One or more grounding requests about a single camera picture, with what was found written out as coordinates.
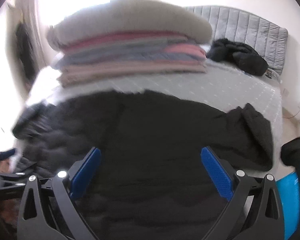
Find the black puffer jacket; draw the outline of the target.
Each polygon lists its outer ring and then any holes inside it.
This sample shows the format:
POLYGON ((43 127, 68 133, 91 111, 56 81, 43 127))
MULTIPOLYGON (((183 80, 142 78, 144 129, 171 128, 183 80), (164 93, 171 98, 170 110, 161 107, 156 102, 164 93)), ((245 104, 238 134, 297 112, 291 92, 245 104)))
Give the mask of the black puffer jacket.
POLYGON ((101 151, 77 202, 99 239, 203 238, 226 205, 202 165, 205 146, 237 168, 273 164, 270 122, 252 105, 225 113, 150 90, 40 103, 22 113, 13 134, 24 142, 20 162, 35 162, 40 177, 101 151))

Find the grey quilted bed mattress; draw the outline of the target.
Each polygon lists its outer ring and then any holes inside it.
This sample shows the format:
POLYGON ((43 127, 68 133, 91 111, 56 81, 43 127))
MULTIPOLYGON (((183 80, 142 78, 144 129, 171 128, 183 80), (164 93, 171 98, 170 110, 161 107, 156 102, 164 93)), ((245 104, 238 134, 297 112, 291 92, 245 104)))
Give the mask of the grey quilted bed mattress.
POLYGON ((134 74, 62 87, 61 73, 50 66, 43 68, 29 93, 26 105, 39 102, 53 104, 80 95, 114 89, 119 92, 141 92, 145 89, 184 100, 205 103, 227 112, 251 104, 271 123, 274 172, 279 165, 282 143, 282 98, 276 77, 255 77, 230 65, 206 62, 204 73, 134 74))

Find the black garment near headboard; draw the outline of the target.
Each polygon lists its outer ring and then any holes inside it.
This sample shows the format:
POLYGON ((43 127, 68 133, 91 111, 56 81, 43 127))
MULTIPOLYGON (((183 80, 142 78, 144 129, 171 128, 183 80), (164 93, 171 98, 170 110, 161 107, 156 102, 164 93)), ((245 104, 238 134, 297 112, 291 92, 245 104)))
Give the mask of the black garment near headboard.
POLYGON ((207 58, 215 62, 228 62, 238 69, 254 76, 262 76, 268 69, 268 63, 251 46, 229 41, 227 38, 215 40, 207 53, 207 58))

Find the grey-blue folded blanket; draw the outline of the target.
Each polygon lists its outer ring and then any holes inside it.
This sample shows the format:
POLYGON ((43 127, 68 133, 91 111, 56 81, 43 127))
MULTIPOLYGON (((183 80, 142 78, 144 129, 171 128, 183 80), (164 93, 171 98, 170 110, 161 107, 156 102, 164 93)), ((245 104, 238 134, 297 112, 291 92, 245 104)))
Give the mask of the grey-blue folded blanket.
POLYGON ((106 52, 105 54, 81 54, 78 56, 57 55, 51 63, 53 69, 61 69, 70 65, 92 64, 109 61, 147 61, 147 60, 197 60, 203 61, 206 56, 198 57, 186 53, 167 53, 147 48, 144 52, 140 49, 125 49, 122 52, 106 52))

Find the grey padded headboard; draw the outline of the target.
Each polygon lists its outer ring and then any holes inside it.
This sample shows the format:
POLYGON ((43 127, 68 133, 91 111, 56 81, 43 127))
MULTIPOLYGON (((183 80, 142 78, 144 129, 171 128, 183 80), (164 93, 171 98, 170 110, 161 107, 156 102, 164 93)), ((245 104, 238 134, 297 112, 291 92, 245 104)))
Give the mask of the grey padded headboard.
POLYGON ((205 5, 186 9, 210 23, 213 40, 226 38, 245 43, 267 61, 270 69, 282 74, 288 40, 287 29, 237 8, 205 5))

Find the pink folded blanket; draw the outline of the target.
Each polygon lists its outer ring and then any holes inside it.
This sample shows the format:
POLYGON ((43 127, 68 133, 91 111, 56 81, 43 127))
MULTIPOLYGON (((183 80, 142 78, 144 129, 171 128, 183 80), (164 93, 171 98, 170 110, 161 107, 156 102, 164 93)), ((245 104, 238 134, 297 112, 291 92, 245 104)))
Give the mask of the pink folded blanket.
POLYGON ((105 54, 106 52, 122 52, 125 49, 147 48, 167 53, 186 53, 204 57, 206 52, 194 40, 184 34, 171 31, 130 31, 111 33, 93 38, 86 38, 63 48, 65 56, 81 54, 105 54))

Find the large grey pillow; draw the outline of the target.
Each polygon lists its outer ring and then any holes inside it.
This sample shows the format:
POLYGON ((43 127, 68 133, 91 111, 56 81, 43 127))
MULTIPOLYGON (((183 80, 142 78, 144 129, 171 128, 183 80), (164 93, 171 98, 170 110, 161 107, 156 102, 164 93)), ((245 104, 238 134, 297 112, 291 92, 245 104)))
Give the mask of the large grey pillow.
POLYGON ((84 8, 47 31, 54 50, 97 36, 130 31, 169 31, 199 44, 212 38, 210 23, 182 7, 153 0, 112 0, 84 8))

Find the dark clothes hanging on wall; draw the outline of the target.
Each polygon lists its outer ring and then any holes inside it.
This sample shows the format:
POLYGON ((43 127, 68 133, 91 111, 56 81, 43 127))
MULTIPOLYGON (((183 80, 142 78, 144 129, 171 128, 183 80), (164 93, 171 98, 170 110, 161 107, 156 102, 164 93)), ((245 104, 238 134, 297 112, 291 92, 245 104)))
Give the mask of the dark clothes hanging on wall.
POLYGON ((37 64, 32 40, 27 25, 24 22, 18 23, 15 36, 17 42, 17 56, 21 61, 26 83, 31 86, 37 76, 37 64))

